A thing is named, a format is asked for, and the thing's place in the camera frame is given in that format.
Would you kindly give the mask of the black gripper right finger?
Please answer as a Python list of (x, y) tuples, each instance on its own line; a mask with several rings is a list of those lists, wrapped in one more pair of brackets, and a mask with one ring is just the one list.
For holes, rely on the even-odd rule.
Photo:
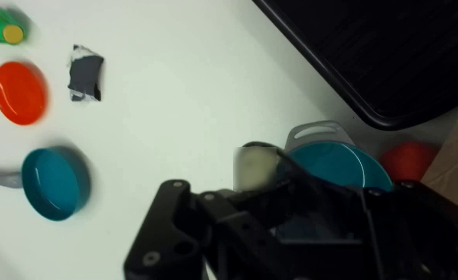
[(458, 205), (419, 182), (366, 188), (377, 280), (458, 280)]

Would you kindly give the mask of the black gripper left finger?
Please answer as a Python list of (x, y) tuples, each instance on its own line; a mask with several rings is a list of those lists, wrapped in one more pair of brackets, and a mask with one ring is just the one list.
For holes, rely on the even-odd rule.
[(124, 280), (291, 280), (285, 247), (229, 197), (163, 182), (123, 264)]

